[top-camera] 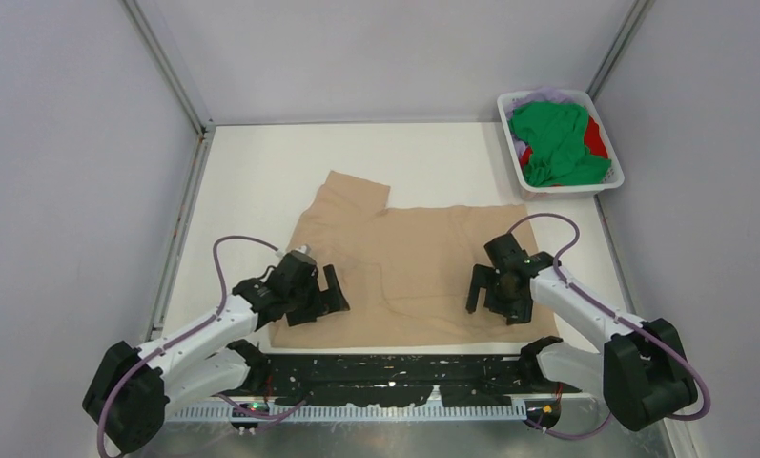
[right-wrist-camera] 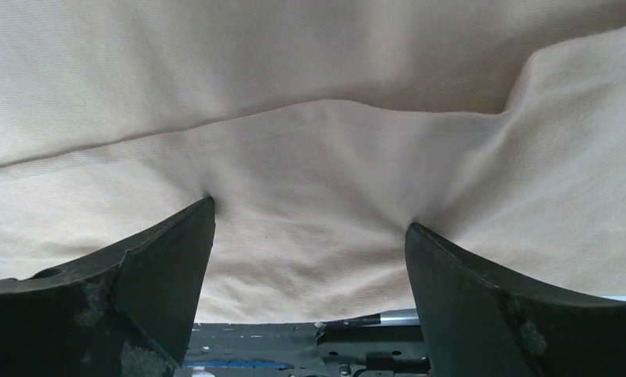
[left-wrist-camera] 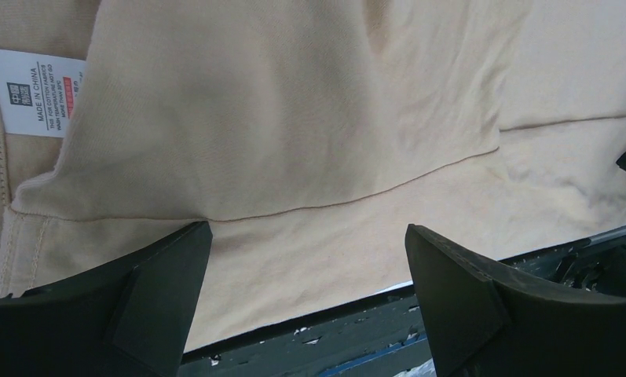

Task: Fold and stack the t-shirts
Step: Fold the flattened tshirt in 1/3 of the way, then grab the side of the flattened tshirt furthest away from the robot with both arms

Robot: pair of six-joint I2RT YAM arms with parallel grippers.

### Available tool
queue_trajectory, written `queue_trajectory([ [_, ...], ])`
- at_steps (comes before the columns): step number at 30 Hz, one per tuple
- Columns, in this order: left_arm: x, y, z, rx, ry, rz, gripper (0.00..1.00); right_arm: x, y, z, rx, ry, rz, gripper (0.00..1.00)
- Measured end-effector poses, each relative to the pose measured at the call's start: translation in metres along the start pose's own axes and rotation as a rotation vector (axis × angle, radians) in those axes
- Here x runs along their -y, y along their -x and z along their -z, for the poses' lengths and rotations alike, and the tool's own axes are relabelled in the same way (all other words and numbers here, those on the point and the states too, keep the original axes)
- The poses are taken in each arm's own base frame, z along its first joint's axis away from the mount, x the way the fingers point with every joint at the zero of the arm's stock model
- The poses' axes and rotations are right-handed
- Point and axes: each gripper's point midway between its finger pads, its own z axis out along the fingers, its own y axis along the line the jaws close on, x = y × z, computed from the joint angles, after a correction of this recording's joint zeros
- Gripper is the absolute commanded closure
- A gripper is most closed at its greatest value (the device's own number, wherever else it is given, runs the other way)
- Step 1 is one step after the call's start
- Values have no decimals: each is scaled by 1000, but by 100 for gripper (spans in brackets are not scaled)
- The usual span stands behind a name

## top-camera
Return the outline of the beige t shirt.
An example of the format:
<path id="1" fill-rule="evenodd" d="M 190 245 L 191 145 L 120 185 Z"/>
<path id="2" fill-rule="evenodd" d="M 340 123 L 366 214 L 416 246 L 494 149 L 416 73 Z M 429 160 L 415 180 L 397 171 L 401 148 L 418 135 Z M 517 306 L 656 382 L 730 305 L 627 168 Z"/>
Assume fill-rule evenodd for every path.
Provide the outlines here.
<path id="1" fill-rule="evenodd" d="M 465 308 L 484 246 L 512 230 L 529 253 L 537 243 L 522 205 L 391 208 L 387 185 L 331 172 L 301 214 L 290 246 L 333 265 L 349 310 L 312 323 L 273 323 L 275 348 L 329 349 L 447 344 L 527 344 L 557 333 L 535 304 L 528 323 Z"/>

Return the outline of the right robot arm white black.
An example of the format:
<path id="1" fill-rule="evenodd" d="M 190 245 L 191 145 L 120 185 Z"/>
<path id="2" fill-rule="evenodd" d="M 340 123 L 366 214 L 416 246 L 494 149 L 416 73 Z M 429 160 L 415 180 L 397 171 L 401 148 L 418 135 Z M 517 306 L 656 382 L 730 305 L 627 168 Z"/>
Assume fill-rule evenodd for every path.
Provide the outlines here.
<path id="1" fill-rule="evenodd" d="M 548 336 L 521 350 L 520 379 L 532 391 L 570 385 L 605 402 L 611 417 L 638 431 L 699 400 L 699 390 L 676 328 L 606 306 L 546 252 L 528 254 L 513 234 L 483 247 L 489 265 L 476 264 L 466 301 L 524 323 L 536 304 L 547 306 L 595 347 L 576 348 Z"/>

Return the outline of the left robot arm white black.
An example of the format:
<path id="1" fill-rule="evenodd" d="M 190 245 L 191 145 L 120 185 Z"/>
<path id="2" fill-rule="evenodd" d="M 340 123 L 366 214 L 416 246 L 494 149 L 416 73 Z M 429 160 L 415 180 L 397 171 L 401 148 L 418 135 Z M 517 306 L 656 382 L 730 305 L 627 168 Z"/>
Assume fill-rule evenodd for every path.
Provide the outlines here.
<path id="1" fill-rule="evenodd" d="M 318 266 L 305 252 L 291 250 L 174 334 L 139 346 L 115 343 L 82 401 L 97 424 L 100 455 L 107 456 L 108 444 L 120 455 L 140 450 L 169 416 L 195 401 L 236 388 L 258 394 L 268 371 L 246 338 L 267 324 L 313 323 L 349 308 L 334 265 Z"/>

